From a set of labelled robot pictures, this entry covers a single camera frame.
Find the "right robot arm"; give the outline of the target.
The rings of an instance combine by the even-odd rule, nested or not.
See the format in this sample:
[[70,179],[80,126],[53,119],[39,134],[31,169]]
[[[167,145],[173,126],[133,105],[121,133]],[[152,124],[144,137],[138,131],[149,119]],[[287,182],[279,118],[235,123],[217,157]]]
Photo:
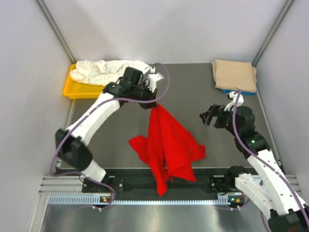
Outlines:
[[259,184],[242,166],[233,166],[225,174],[230,191],[242,191],[260,210],[272,232],[307,232],[309,205],[293,189],[276,162],[270,145],[255,129],[255,115],[247,106],[235,112],[213,104],[199,116],[205,126],[215,117],[214,127],[226,129],[234,137],[235,145],[258,173]]

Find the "red t-shirt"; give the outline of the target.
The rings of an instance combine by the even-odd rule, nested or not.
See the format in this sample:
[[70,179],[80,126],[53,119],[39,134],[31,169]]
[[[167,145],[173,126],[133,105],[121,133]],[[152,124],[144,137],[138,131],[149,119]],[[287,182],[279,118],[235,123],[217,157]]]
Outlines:
[[192,162],[206,157],[206,148],[162,105],[150,113],[148,136],[136,136],[129,141],[141,161],[147,164],[156,180],[156,190],[163,196],[167,181],[174,177],[196,182]]

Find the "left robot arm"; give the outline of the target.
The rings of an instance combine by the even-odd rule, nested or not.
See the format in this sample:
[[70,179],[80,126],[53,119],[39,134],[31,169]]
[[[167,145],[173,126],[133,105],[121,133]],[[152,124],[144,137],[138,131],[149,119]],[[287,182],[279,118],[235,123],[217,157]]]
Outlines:
[[151,68],[147,77],[142,71],[127,67],[115,82],[108,83],[92,106],[68,128],[56,134],[56,155],[86,177],[93,179],[98,191],[106,191],[109,179],[106,171],[94,161],[87,147],[96,131],[128,100],[141,108],[156,107],[157,83],[163,76]]

